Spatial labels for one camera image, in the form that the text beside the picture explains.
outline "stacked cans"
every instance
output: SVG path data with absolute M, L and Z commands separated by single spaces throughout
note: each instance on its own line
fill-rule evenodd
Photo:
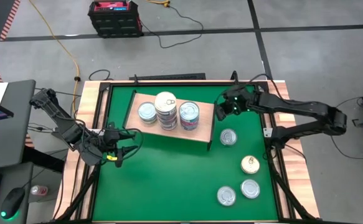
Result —
M 156 95 L 154 106 L 161 127 L 173 130 L 177 126 L 176 97 L 168 91 L 161 92 Z
M 153 103 L 145 102 L 138 107 L 138 116 L 146 124 L 156 121 L 156 111 Z
M 188 101 L 180 106 L 180 123 L 182 128 L 192 131 L 198 127 L 199 107 L 196 103 Z

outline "green table surface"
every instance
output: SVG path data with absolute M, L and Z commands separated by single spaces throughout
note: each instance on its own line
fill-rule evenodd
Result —
M 227 86 L 116 86 L 111 96 L 108 122 L 121 128 L 133 90 L 157 95 L 170 91 L 176 98 L 213 103 Z M 237 143 L 221 144 L 220 132 L 235 130 Z M 119 146 L 138 144 L 120 141 Z M 215 122 L 213 143 L 144 134 L 142 148 L 121 168 L 106 163 L 100 171 L 93 221 L 252 221 L 277 220 L 260 117 L 254 112 L 228 116 Z M 256 174 L 241 170 L 241 160 L 253 155 L 260 162 Z M 260 195 L 248 199 L 240 184 L 253 179 Z M 222 206 L 217 191 L 228 185 L 237 194 L 236 202 Z

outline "black metal frame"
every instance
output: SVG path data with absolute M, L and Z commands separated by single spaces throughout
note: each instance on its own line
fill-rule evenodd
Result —
M 93 119 L 93 128 L 97 128 L 97 125 L 98 125 L 98 116 L 99 116 L 100 108 L 102 106 L 103 92 L 105 90 L 108 90 L 108 95 L 107 95 L 107 99 L 106 99 L 103 124 L 106 124 L 108 122 L 108 113 L 109 113 L 109 109 L 111 107 L 111 96 L 113 95 L 113 91 L 116 86 L 135 86 L 135 87 L 137 87 L 137 86 L 138 87 L 140 87 L 140 86 L 231 86 L 236 83 L 244 83 L 244 82 L 239 82 L 238 75 L 236 73 L 233 73 L 233 75 L 231 76 L 231 80 L 234 80 L 234 82 L 189 82 L 188 80 L 186 82 L 139 82 L 138 80 L 135 80 L 134 82 L 130 82 L 130 83 L 101 83 L 100 92 L 98 94 L 98 99 L 97 99 L 97 107 L 96 107 L 94 119 Z M 256 81 L 256 82 L 251 83 L 250 85 L 254 86 L 256 89 L 261 88 L 264 91 L 268 91 L 268 82 L 267 81 Z M 266 122 L 265 122 L 264 114 L 260 115 L 260 121 L 261 121 L 262 127 L 265 128 Z M 270 115 L 270 122 L 271 122 L 272 126 L 275 126 L 275 117 L 273 114 Z M 268 148 L 269 146 L 267 145 L 266 141 L 264 141 L 264 143 L 265 143 L 265 147 Z M 280 149 L 276 153 L 277 153 L 277 155 L 282 155 L 282 152 Z M 268 165 L 270 165 L 270 162 L 273 162 L 273 158 L 272 158 L 271 154 L 270 155 L 267 154 L 267 160 L 268 160 Z M 284 163 L 282 157 L 279 158 L 279 165 L 280 165 L 282 179 L 284 180 L 285 183 L 288 183 L 288 179 L 286 176 L 285 163 Z M 92 220 L 98 182 L 99 182 L 99 175 L 98 175 L 98 178 L 96 179 L 96 181 L 94 181 L 94 183 L 92 185 L 92 195 L 90 196 L 90 204 L 88 207 L 87 220 Z M 282 206 L 281 206 L 281 198 L 280 198 L 280 194 L 278 191 L 278 184 L 276 183 L 275 179 L 271 178 L 271 186 L 273 187 L 277 216 L 278 216 L 278 219 L 281 220 L 284 217 L 283 217 L 283 211 L 282 211 Z M 293 214 L 293 216 L 295 216 L 295 211 L 292 208 L 292 206 L 289 207 L 289 204 L 288 204 L 288 211 L 290 214 Z M 76 219 L 80 218 L 80 214 L 81 214 L 81 212 L 77 213 L 77 216 L 75 218 Z

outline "tin can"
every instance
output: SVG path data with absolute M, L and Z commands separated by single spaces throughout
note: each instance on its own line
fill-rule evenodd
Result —
M 224 129 L 220 134 L 220 142 L 224 146 L 232 146 L 237 142 L 237 133 L 233 129 Z
M 46 186 L 35 185 L 31 188 L 32 195 L 45 196 L 49 192 L 49 188 Z
M 153 103 L 145 102 L 138 107 L 138 116 L 146 124 L 152 124 L 156 121 L 156 111 Z
M 179 108 L 181 126 L 188 131 L 198 127 L 199 107 L 196 103 L 187 101 Z
M 173 130 L 177 126 L 176 97 L 167 91 L 155 97 L 154 107 L 163 130 Z
M 217 200 L 224 206 L 231 206 L 235 203 L 237 194 L 229 186 L 223 186 L 217 191 Z
M 254 199 L 260 194 L 260 187 L 256 181 L 247 179 L 242 182 L 241 191 L 245 197 Z
M 255 174 L 260 168 L 260 163 L 254 156 L 245 156 L 242 159 L 241 168 L 247 174 Z

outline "gray floor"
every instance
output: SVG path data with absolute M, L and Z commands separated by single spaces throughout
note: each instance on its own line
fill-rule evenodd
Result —
M 87 17 L 90 1 L 42 1 L 37 7 L 58 35 L 93 34 Z M 198 29 L 171 9 L 137 1 L 143 22 L 152 30 Z M 181 14 L 201 21 L 205 28 L 253 27 L 245 0 L 172 1 Z M 335 26 L 363 24 L 363 0 L 254 0 L 260 27 Z M 10 37 L 49 35 L 44 23 L 26 0 L 16 14 Z M 163 37 L 163 44 L 193 35 Z M 274 79 L 286 80 L 290 97 L 337 105 L 363 95 L 363 30 L 327 30 L 264 33 Z M 208 79 L 228 79 L 233 70 L 241 78 L 264 72 L 255 34 L 207 34 L 189 44 L 160 49 L 157 37 L 138 39 L 65 40 L 77 59 L 82 80 L 98 69 L 109 69 L 117 80 L 137 75 L 205 72 Z M 71 92 L 75 69 L 55 41 L 0 42 L 0 74 L 5 82 L 35 79 L 38 87 Z M 59 95 L 70 109 L 72 97 Z M 363 116 L 350 101 L 341 106 L 349 119 Z M 31 121 L 54 127 L 41 111 Z M 299 123 L 306 118 L 297 118 Z M 38 149 L 61 149 L 63 143 L 46 134 L 31 133 Z M 347 134 L 335 138 L 348 155 L 363 157 L 363 129 L 349 121 Z M 302 139 L 310 178 L 323 219 L 363 223 L 363 160 L 340 155 L 328 136 Z M 50 184 L 59 183 L 53 175 Z M 55 200 L 32 203 L 28 223 L 47 221 Z

